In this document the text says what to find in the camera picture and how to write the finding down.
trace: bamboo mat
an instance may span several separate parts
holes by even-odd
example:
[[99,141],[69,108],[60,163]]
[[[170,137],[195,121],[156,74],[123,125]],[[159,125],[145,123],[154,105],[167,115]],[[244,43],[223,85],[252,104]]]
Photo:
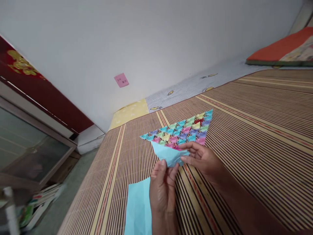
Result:
[[[127,186],[157,161],[139,136],[210,109],[206,146],[289,230],[313,228],[313,71],[266,70],[109,131],[58,234],[123,234]],[[223,198],[186,164],[176,204],[182,234],[241,234]]]

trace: glass panel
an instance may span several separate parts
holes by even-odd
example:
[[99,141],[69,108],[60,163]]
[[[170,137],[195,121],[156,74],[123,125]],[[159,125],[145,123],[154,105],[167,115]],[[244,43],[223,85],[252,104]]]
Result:
[[0,172],[40,182],[69,149],[0,108]]

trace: orange cushion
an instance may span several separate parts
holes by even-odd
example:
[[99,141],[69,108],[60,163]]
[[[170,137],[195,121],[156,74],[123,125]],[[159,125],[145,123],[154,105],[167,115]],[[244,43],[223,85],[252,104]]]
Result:
[[247,58],[246,63],[254,65],[313,66],[310,55],[313,57],[313,27],[306,27],[258,50]]

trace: pink folded paper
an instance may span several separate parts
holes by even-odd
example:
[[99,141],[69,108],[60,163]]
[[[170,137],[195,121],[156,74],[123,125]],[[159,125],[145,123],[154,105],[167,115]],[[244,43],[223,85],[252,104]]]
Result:
[[191,126],[190,127],[185,127],[182,129],[182,133],[188,133],[191,129]]
[[173,137],[170,138],[169,141],[172,142],[172,143],[176,143],[176,142],[177,142],[177,139],[178,139],[177,136],[173,136]]
[[172,149],[175,149],[176,143],[169,143],[169,144],[167,144],[167,145],[165,145],[165,146],[167,146],[167,147],[169,147],[169,148],[172,148]]
[[152,141],[153,141],[153,142],[156,142],[156,143],[159,143],[159,142],[160,142],[160,140],[161,140],[161,138],[160,138],[160,137],[158,137],[158,138],[153,139]]
[[196,139],[196,143],[199,143],[199,144],[201,144],[201,145],[204,145],[204,144],[205,144],[205,137],[200,138],[200,139]]
[[175,150],[181,151],[181,149],[178,147],[178,145],[175,146]]

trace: mattress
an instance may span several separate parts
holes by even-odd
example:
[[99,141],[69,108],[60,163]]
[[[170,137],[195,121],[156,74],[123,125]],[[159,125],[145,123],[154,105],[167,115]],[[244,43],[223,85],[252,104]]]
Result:
[[[210,109],[205,145],[288,230],[313,228],[312,77],[260,71],[109,131],[58,234],[123,234],[127,186],[149,177],[157,161],[139,136]],[[241,234],[197,169],[180,167],[175,187],[180,233]]]
[[307,70],[311,67],[282,67],[247,65],[247,55],[237,56],[214,65],[176,85],[156,92],[138,102],[132,103],[114,113],[109,130],[121,126],[137,117],[155,112],[183,101],[202,92],[224,85],[228,82],[262,70]]

